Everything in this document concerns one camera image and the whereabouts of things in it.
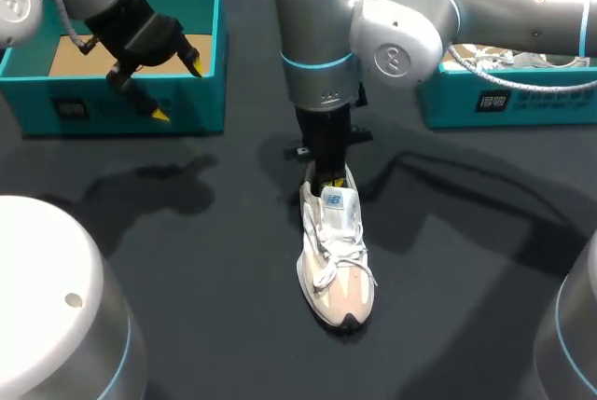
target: robotic arm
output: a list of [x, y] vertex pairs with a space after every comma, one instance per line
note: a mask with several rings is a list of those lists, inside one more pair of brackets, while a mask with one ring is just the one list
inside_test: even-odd
[[[158, 104], [136, 86], [140, 66], [157, 66], [177, 55], [194, 76], [201, 76], [199, 52], [175, 18], [155, 13], [146, 0], [54, 0], [66, 31], [82, 53], [101, 42], [117, 60], [107, 75], [113, 89], [133, 103], [138, 114], [167, 120]], [[42, 19], [42, 0], [0, 0], [0, 47], [16, 47], [33, 36]], [[92, 32], [84, 43], [70, 20]]]
[[358, 98], [361, 71], [414, 87], [457, 43], [597, 55], [591, 0], [275, 0], [290, 100], [325, 112]]
[[[275, 5], [288, 96], [315, 163], [312, 191], [343, 184], [348, 113], [364, 98], [363, 71], [393, 88], [414, 87], [456, 43], [597, 56], [593, 0], [275, 0]], [[546, 313], [535, 340], [529, 398], [589, 400], [597, 394], [596, 256], [597, 236]]]

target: teal box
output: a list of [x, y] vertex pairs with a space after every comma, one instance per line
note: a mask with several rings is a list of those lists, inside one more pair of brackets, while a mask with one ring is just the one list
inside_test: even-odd
[[[574, 86], [597, 80], [591, 61], [583, 68], [492, 70], [492, 76], [538, 86]], [[436, 73], [418, 88], [423, 120], [430, 129], [597, 123], [597, 91], [542, 94], [508, 90], [470, 72]]]
[[[130, 103], [108, 87], [105, 74], [49, 76], [65, 31], [55, 6], [46, 0], [36, 36], [8, 49], [0, 62], [0, 90], [24, 135], [204, 134], [224, 130], [227, 32], [221, 0], [147, 1], [157, 13], [178, 18], [185, 34], [212, 37], [209, 71], [203, 78], [189, 73], [134, 75], [171, 122], [138, 116]], [[90, 34], [83, 23], [74, 26], [78, 34]]]

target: robot end effector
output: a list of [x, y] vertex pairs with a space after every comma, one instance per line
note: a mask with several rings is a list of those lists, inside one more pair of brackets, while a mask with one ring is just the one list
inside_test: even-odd
[[[54, 0], [62, 23], [82, 53], [98, 43], [117, 60], [107, 76], [116, 92], [133, 103], [138, 114], [153, 116], [157, 103], [131, 79], [141, 66], [157, 66], [174, 55], [191, 74], [201, 77], [199, 52], [183, 34], [180, 22], [156, 13], [146, 0]], [[42, 0], [0, 0], [0, 41], [16, 47], [33, 36], [42, 21]], [[92, 33], [84, 43], [70, 20], [83, 21]]]

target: sneaker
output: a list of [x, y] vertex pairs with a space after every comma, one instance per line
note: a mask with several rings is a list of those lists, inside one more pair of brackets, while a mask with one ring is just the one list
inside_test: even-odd
[[[466, 61], [473, 64], [478, 71], [492, 71], [494, 69], [537, 69], [567, 67], [589, 67], [590, 58], [561, 57], [528, 52], [514, 52], [506, 49], [477, 48], [475, 45], [463, 45], [473, 56]], [[456, 61], [444, 62], [444, 68], [449, 71], [462, 71], [465, 68]]]
[[346, 187], [325, 186], [315, 197], [314, 171], [311, 162], [300, 188], [304, 234], [298, 281], [324, 323], [352, 332], [369, 317], [377, 285], [368, 267], [358, 192], [346, 167]]

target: black table surface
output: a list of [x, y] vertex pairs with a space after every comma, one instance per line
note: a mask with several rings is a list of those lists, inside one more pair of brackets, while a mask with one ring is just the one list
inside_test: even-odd
[[226, 132], [23, 141], [2, 103], [0, 192], [49, 200], [98, 242], [143, 329], [148, 400], [519, 398], [538, 321], [597, 225], [597, 131], [428, 131], [367, 82], [354, 123], [371, 322], [313, 319], [295, 264], [303, 166], [271, 0], [224, 0]]

